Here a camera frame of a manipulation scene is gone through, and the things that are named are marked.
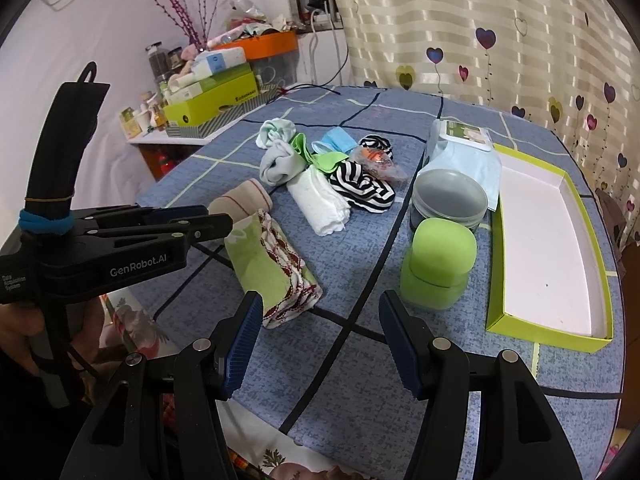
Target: orange basket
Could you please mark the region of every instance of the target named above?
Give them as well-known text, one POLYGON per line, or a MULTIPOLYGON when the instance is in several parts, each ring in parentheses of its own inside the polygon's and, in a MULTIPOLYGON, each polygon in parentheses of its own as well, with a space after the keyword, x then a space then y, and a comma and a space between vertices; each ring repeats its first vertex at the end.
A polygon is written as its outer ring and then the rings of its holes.
POLYGON ((241 46, 244 48, 244 55, 247 61, 255 61, 265 57, 278 56, 286 52, 298 49, 298 38, 293 30, 278 32, 277 34, 267 34, 246 40, 237 40, 231 43, 217 46, 215 50, 233 48, 241 46))

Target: screw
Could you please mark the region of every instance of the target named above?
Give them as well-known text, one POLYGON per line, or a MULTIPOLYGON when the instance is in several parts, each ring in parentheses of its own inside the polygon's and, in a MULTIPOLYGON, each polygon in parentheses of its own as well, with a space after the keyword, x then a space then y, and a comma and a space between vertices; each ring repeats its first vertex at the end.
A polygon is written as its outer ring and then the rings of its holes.
POLYGON ((445 337, 437 337, 433 340, 433 346, 438 350, 449 350, 449 348, 451 348, 451 341, 445 337))
POLYGON ((203 337, 201 339, 196 339, 191 346, 193 346, 195 351, 202 352, 211 346, 211 341, 203 337))
POLYGON ((514 363, 520 358, 520 356, 513 350, 504 350, 502 352, 502 358, 508 363, 514 363))
POLYGON ((140 355, 137 352, 134 352, 133 354, 129 354, 124 359, 124 362, 126 362, 126 364, 129 365, 129 366, 135 366, 140 361, 142 361, 142 355, 140 355))

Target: curtain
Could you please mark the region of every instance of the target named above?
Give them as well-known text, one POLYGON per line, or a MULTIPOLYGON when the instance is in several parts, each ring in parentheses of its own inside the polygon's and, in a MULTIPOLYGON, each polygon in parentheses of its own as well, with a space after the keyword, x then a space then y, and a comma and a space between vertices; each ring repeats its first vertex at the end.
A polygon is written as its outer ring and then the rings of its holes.
POLYGON ((443 93, 553 131, 640 242, 640 53, 606 0, 336 0, 364 86, 443 93))

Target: blue tablecloth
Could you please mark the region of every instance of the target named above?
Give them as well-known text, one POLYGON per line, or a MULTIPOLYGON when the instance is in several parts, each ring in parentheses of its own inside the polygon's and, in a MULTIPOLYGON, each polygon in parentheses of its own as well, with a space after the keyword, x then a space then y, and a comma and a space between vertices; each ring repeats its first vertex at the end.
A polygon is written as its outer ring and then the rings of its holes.
MULTIPOLYGON (((305 89, 281 98, 221 134, 181 163, 148 193, 141 205, 205 204, 256 177, 263 150, 255 145, 260 124, 286 116, 310 140, 340 124, 356 140, 387 137, 394 160, 409 174, 418 170, 440 98, 401 89, 305 89)), ((489 218, 478 229, 478 259, 463 297, 443 312, 416 312, 435 335, 465 351, 495 356, 517 351, 541 386, 572 444, 585 479, 593 479, 609 444, 622 386, 624 326, 620 284, 595 199, 562 143, 549 130, 497 110, 445 100, 443 118, 487 127, 494 142, 566 170, 594 225, 609 279, 614 339, 586 354, 534 345, 486 332, 490 282, 489 218)), ((305 313, 275 330, 262 330, 242 388, 234 399, 299 444, 372 476, 399 480, 414 448, 425 405, 404 390, 388 347, 381 342, 377 302, 397 288, 408 245, 408 185, 398 187, 390 211, 352 210, 346 229, 316 236, 286 188, 273 194, 272 215, 320 281, 325 294, 318 314, 305 313)), ((211 250, 216 246, 209 245, 211 250)), ((225 253, 192 249, 188 266, 133 288, 160 326, 183 347, 209 335, 242 298, 225 253)), ((459 478, 471 479, 478 439, 479 396, 471 394, 459 478)))

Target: gray sock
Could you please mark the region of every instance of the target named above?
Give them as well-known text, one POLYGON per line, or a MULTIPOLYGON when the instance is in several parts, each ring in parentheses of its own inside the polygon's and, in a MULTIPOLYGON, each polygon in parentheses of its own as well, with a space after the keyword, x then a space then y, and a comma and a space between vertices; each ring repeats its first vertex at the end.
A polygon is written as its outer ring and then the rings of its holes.
POLYGON ((302 173, 305 168, 305 159, 288 142, 275 139, 260 162, 260 180, 270 186, 279 186, 302 173))

